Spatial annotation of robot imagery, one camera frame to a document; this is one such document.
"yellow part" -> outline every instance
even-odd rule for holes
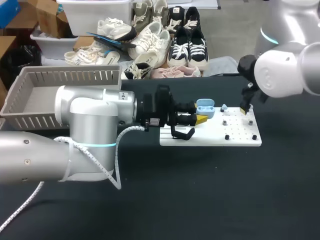
[[[208,116],[203,116],[203,115],[197,115],[196,116],[196,123],[195,125],[203,124],[208,120]]]
[[[240,112],[243,113],[244,115],[247,115],[246,111],[243,110],[241,107],[240,107]]]

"coiled white cable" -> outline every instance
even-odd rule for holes
[[[100,162],[83,146],[78,143],[75,143],[70,137],[59,136],[54,140],[57,142],[68,143],[73,145],[76,149],[85,154],[94,164],[98,166],[98,168],[108,177],[108,179],[112,182],[112,184],[117,188],[121,189],[121,180],[120,180],[120,172],[119,172],[119,163],[118,163],[118,148],[121,138],[130,131],[144,131],[145,128],[143,126],[131,126],[123,130],[119,136],[116,138],[115,145],[115,158],[114,158],[114,169],[115,176],[117,181],[112,177],[112,175],[100,164]],[[30,195],[30,197],[0,226],[0,233],[5,229],[5,227],[35,198],[35,196],[39,193],[40,189],[44,185],[44,181],[41,181],[39,185],[36,187],[34,192]]]

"black table surface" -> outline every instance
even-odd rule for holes
[[[127,81],[141,98],[239,106],[241,77]],[[162,147],[159,129],[120,143],[122,190],[48,182],[0,240],[301,240],[320,238],[320,98],[253,101],[261,147]],[[0,222],[37,183],[0,186]]]

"sneaker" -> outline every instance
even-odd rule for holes
[[[136,60],[121,74],[121,79],[143,79],[158,62],[158,54],[154,51],[139,55]]]
[[[121,20],[108,17],[105,21],[98,21],[97,34],[118,42],[127,42],[137,36],[137,31]]]
[[[105,58],[102,53],[80,49],[77,52],[66,52],[64,54],[64,61],[70,65],[102,65],[105,62]]]
[[[175,36],[179,27],[184,26],[185,9],[181,6],[175,6],[169,9],[168,26],[165,27],[169,31],[171,37]]]
[[[146,26],[142,32],[131,42],[136,45],[135,48],[129,48],[129,56],[135,60],[140,54],[146,53],[153,43],[153,34],[161,33],[162,25],[160,22],[152,22]]]
[[[164,28],[168,24],[169,9],[166,0],[157,0],[152,10],[152,22],[159,22]]]
[[[168,30],[163,30],[159,36],[153,34],[152,44],[148,52],[156,52],[158,54],[158,62],[155,65],[155,69],[165,64],[170,47],[170,33]]]
[[[152,79],[199,78],[201,72],[198,67],[175,66],[152,70],[150,77]]]
[[[154,4],[151,0],[135,2],[133,4],[134,17],[131,25],[140,33],[148,24],[150,24],[152,8]]]
[[[206,39],[199,28],[196,28],[189,39],[189,58],[190,68],[198,67],[204,71],[208,66],[208,49]]]
[[[185,14],[184,28],[188,29],[190,33],[196,28],[200,28],[200,14],[195,6],[189,7]]]
[[[188,64],[188,32],[184,27],[180,27],[172,39],[170,52],[168,54],[168,66],[187,66]]]

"black sneaker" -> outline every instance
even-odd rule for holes
[[[198,67],[200,71],[204,71],[208,66],[208,49],[207,41],[200,28],[196,28],[189,39],[189,68]]]
[[[183,27],[185,24],[185,9],[181,6],[169,8],[168,24],[165,27],[169,31],[170,36],[173,38],[178,28]]]
[[[200,28],[200,14],[195,6],[189,7],[185,14],[184,27],[189,30],[190,33],[196,28]]]
[[[121,79],[144,79],[158,63],[158,55],[154,51],[140,54],[134,62],[123,71]]]
[[[181,26],[175,32],[171,42],[170,52],[168,54],[168,66],[187,66],[188,64],[188,46],[189,37],[187,30]]]

